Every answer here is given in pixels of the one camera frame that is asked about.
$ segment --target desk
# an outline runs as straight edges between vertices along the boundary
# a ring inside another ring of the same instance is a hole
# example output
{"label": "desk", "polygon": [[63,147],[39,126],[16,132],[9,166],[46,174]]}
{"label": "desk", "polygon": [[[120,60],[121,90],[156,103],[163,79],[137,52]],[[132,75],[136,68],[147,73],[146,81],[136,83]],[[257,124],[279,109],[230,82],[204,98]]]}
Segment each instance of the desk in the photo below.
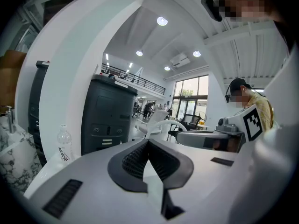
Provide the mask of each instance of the desk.
{"label": "desk", "polygon": [[198,127],[199,129],[202,128],[203,130],[204,130],[204,129],[207,130],[208,128],[211,128],[210,126],[200,125],[200,124],[198,124],[197,127]]}

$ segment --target plastic bottle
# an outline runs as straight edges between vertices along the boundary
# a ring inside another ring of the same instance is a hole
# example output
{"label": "plastic bottle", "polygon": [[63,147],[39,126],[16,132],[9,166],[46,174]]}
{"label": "plastic bottle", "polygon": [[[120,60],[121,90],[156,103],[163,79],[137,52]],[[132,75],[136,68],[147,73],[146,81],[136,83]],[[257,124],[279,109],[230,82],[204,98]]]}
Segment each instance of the plastic bottle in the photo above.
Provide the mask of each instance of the plastic bottle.
{"label": "plastic bottle", "polygon": [[57,135],[58,151],[62,163],[65,165],[73,161],[71,150],[71,135],[67,132],[66,125],[60,126],[60,132]]}

